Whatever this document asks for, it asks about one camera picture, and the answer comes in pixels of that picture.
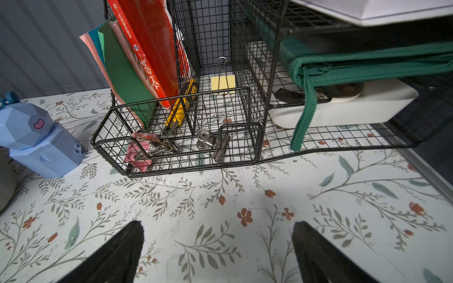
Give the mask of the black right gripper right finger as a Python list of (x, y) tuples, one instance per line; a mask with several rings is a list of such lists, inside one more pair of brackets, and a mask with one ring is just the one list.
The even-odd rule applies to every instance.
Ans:
[(294, 225), (292, 242), (304, 283), (375, 283), (306, 222)]

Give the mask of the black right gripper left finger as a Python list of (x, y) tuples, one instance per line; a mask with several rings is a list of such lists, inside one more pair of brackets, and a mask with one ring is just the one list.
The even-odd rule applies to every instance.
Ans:
[(140, 221), (128, 223), (61, 283), (132, 283), (144, 243)]

